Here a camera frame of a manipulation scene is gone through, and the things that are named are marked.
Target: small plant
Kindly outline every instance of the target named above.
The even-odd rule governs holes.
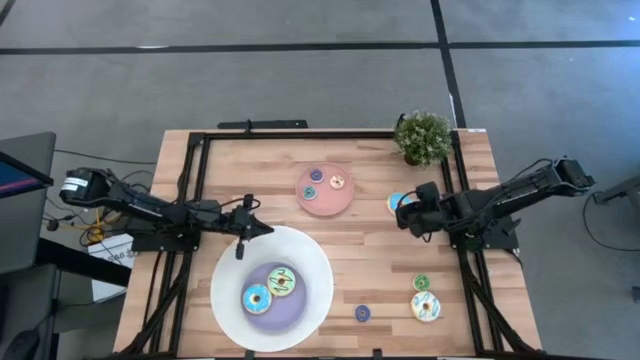
[[[393,141],[409,165],[429,166],[449,154],[450,131],[449,119],[415,111],[411,115],[403,115],[396,126]]]

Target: wooden tabletop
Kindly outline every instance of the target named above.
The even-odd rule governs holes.
[[[189,131],[167,131],[164,136],[152,193],[165,200],[177,196]],[[485,132],[460,131],[462,150],[472,188],[498,184],[498,176]],[[270,225],[287,225],[315,239],[333,269],[335,292],[329,315],[313,335],[279,353],[257,356],[371,356],[373,348],[385,355],[472,355],[473,343],[455,251],[444,232],[433,234],[429,244],[395,225],[386,200],[393,192],[416,185],[444,183],[440,166],[407,166],[390,140],[219,140],[212,143],[203,198],[224,202],[253,193],[262,202],[256,216]],[[195,159],[200,156],[196,151]],[[355,199],[335,218],[316,218],[296,202],[294,184],[310,164],[339,163],[355,181]],[[197,171],[194,162],[189,193]],[[453,181],[459,189],[455,162],[450,158]],[[205,234],[194,254],[182,324],[179,357],[244,356],[220,330],[211,310],[209,292],[217,259],[234,240]],[[521,337],[539,347],[536,325],[522,270],[506,252],[486,251],[498,308]],[[156,253],[138,256],[131,274],[115,349],[128,345],[140,330]],[[162,274],[158,269],[157,294]],[[415,294],[412,278],[426,273],[430,291],[441,301],[440,318],[428,324],[417,321],[409,307]],[[354,309],[366,304],[372,311],[367,323],[358,323]],[[486,315],[478,304],[485,347],[491,341]],[[161,349],[166,349],[173,315],[165,319]]]

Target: donut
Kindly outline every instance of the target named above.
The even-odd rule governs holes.
[[[396,209],[398,208],[398,202],[400,201],[400,199],[402,199],[402,197],[404,196],[403,193],[393,193],[391,195],[389,195],[389,197],[387,198],[387,209],[389,209],[389,211],[391,212],[392,215],[396,215]],[[406,196],[403,200],[402,200],[402,205],[409,205],[413,202],[413,200],[409,199],[408,196]]]
[[[355,315],[359,322],[367,322],[371,318],[371,310],[367,305],[358,305]]]
[[[296,287],[296,276],[291,269],[279,267],[269,273],[267,286],[273,296],[287,296]]]
[[[334,190],[340,190],[344,186],[344,178],[340,175],[333,175],[329,180],[329,185],[331,185]]]
[[[316,196],[318,196],[318,192],[313,186],[305,186],[304,189],[302,189],[302,197],[305,200],[313,200]]]
[[[251,285],[242,295],[242,305],[254,315],[262,314],[271,306],[271,293],[262,284]]]
[[[422,291],[411,299],[413,316],[422,322],[430,322],[440,315],[440,301],[428,291]]]
[[[429,288],[429,278],[425,274],[416,275],[413,278],[413,288],[416,291],[425,291]]]
[[[324,174],[318,169],[311,170],[311,174],[309,174],[309,177],[311,177],[311,182],[314,183],[321,183],[322,180],[324,180]]]

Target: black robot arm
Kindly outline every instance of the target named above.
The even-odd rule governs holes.
[[[550,196],[585,194],[595,183],[576,160],[543,159],[531,167],[540,162],[547,164],[486,190],[474,189],[441,197],[435,183],[420,185],[415,190],[419,201],[396,210],[398,227],[409,228],[416,237],[439,230],[477,237],[495,220]]]
[[[215,200],[174,204],[140,192],[120,181],[110,170],[79,168],[67,171],[60,190],[66,204],[95,208],[105,206],[143,219],[163,230],[180,232],[198,230],[236,235],[240,238],[236,257],[242,259],[243,241],[273,232],[251,214],[253,195],[247,194],[242,205],[223,213]]]

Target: large white bowl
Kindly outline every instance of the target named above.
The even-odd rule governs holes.
[[[285,350],[309,337],[327,317],[333,299],[333,272],[320,245],[299,230],[286,226],[274,229],[245,243],[242,260],[235,258],[237,240],[231,244],[211,280],[211,308],[222,331],[236,344],[260,352]],[[288,264],[300,273],[307,286],[307,305],[290,329],[270,334],[247,320],[240,297],[249,273],[272,262]]]

